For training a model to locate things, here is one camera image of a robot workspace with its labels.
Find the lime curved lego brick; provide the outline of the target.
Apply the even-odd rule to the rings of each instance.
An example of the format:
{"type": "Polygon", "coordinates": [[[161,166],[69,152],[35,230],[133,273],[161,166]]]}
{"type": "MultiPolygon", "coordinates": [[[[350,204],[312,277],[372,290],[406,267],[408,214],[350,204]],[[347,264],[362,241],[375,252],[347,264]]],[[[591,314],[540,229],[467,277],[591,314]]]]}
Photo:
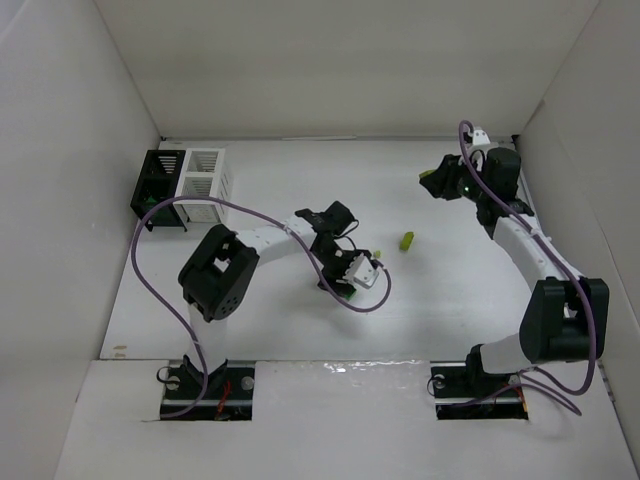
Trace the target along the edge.
{"type": "Polygon", "coordinates": [[[415,234],[412,231],[406,232],[399,242],[399,250],[401,252],[407,252],[413,243],[414,237],[415,234]]]}

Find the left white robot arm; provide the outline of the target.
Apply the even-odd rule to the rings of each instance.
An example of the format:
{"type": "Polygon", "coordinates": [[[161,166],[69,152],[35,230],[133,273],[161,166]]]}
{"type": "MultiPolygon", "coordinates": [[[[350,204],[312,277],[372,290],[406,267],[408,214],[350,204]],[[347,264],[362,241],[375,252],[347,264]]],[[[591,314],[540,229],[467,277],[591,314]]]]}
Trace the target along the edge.
{"type": "Polygon", "coordinates": [[[226,319],[243,301],[256,269],[301,250],[300,237],[321,265],[318,287],[348,300],[356,288],[347,272],[358,261],[359,250],[338,246],[337,239],[356,222],[351,211],[335,201],[323,212],[302,209],[282,229],[266,225],[234,232],[225,225],[212,227],[190,256],[178,276],[189,323],[204,354],[191,347],[183,357],[188,374],[202,383],[213,381],[226,367],[226,319]]]}

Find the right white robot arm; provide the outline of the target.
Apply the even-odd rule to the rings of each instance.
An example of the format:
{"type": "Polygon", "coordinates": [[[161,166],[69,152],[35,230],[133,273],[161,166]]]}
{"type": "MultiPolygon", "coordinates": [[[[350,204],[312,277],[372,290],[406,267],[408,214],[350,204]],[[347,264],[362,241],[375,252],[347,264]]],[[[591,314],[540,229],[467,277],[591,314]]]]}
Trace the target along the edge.
{"type": "Polygon", "coordinates": [[[436,199],[467,198],[489,238],[511,258],[531,290],[517,333],[474,346],[465,360],[472,388],[500,376],[542,371],[549,363],[584,361],[587,373],[575,395],[591,385],[604,351],[610,292],[599,278],[571,266],[544,235],[534,211],[519,199],[521,158],[496,147],[446,155],[419,183],[436,199]]]}

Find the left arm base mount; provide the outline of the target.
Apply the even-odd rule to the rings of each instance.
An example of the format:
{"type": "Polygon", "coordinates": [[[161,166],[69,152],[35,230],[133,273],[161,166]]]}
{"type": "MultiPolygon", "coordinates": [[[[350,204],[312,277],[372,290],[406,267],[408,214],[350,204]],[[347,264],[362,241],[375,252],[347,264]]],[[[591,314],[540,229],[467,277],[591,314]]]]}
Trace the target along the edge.
{"type": "Polygon", "coordinates": [[[163,387],[159,417],[164,421],[250,421],[256,363],[227,361],[209,377],[206,393],[201,394],[202,375],[184,357],[156,372],[163,387]]]}

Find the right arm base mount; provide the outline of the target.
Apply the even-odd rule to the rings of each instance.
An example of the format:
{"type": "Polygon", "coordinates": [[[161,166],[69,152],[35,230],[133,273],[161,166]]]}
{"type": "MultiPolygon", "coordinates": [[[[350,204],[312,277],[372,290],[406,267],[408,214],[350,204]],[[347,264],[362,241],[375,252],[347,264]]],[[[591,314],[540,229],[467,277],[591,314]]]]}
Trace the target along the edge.
{"type": "Polygon", "coordinates": [[[464,362],[432,362],[428,392],[436,418],[445,420],[528,420],[520,388],[510,388],[514,374],[481,374],[473,378],[464,362]]]}

